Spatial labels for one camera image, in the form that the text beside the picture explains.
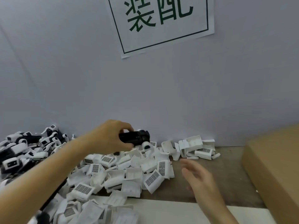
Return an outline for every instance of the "table surface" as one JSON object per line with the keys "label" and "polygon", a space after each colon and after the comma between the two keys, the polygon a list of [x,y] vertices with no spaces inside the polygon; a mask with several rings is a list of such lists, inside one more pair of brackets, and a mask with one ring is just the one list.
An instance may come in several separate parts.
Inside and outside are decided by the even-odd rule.
{"label": "table surface", "polygon": [[[241,166],[241,156],[244,147],[217,147],[221,156],[215,160],[199,159],[201,165],[214,176],[226,205],[266,208],[256,188]],[[186,189],[187,182],[181,174],[179,161],[172,162],[175,178],[165,180],[153,193],[143,190],[140,199],[165,200],[195,203],[192,192]],[[108,196],[102,189],[98,196]]]}

